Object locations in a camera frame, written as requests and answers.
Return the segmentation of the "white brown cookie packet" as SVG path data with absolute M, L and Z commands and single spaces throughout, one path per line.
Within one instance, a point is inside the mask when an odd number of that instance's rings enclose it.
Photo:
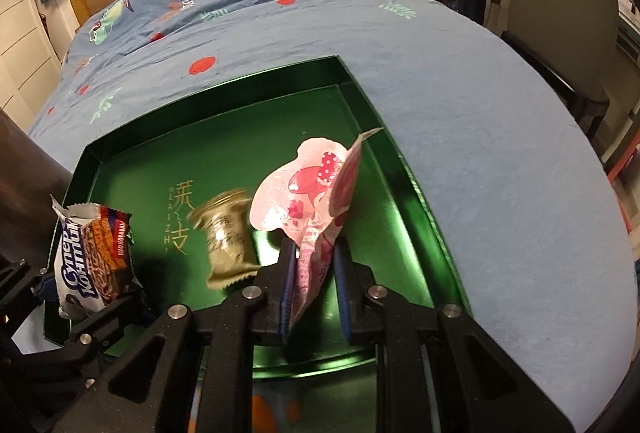
M 137 289 L 129 213 L 94 202 L 53 201 L 52 209 L 61 231 L 53 264 L 58 315 L 82 320 Z

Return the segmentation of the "gold candy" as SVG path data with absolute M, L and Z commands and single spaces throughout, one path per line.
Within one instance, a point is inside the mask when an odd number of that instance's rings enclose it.
M 206 286 L 226 289 L 260 270 L 248 228 L 250 197 L 235 188 L 220 193 L 193 209 L 188 219 L 194 228 L 204 231 L 210 271 Z

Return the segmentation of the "pink cartoon shaped packet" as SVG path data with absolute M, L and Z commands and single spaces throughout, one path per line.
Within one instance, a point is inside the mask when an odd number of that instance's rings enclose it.
M 308 138 L 296 158 L 267 175 L 256 190 L 250 224 L 258 231 L 284 231 L 299 250 L 291 301 L 285 304 L 290 326 L 320 292 L 352 203 L 363 143 L 380 131 L 359 134 L 348 148 L 327 138 Z

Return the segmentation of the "blue patterned bedspread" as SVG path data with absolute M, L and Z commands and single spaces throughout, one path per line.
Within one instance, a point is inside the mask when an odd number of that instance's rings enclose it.
M 432 0 L 117 0 L 78 31 L 29 129 L 66 168 L 145 112 L 341 57 L 435 213 L 472 312 L 585 431 L 632 358 L 636 274 L 614 190 L 544 79 Z

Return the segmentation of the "black electric kettle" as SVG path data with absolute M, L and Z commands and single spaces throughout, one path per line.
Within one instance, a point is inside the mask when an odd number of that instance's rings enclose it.
M 52 199 L 61 200 L 72 175 L 7 115 L 0 119 L 1 255 L 47 265 L 55 223 Z

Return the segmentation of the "green tray box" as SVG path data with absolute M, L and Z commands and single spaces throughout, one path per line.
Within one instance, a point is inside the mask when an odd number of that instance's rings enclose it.
M 190 213 L 224 195 L 245 214 L 254 260 L 332 216 L 354 259 L 424 306 L 466 303 L 416 177 L 337 57 L 256 72 L 181 98 L 81 150 L 65 207 L 128 212 L 134 275 L 155 311 L 206 309 L 210 239 Z

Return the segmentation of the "white wardrobe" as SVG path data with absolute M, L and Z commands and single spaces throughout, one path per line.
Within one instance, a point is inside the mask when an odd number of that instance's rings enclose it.
M 1 0 L 0 104 L 26 131 L 58 85 L 61 62 L 35 0 Z

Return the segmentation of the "grey desk chair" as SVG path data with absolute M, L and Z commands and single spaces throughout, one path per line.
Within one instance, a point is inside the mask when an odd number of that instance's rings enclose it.
M 592 140 L 610 100 L 602 78 L 615 51 L 617 0 L 510 0 L 503 40 L 566 101 Z

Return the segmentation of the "white study desk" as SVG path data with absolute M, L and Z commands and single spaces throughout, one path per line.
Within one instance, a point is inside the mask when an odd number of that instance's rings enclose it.
M 639 147 L 639 17 L 629 0 L 490 0 L 497 31 L 561 98 L 607 169 Z

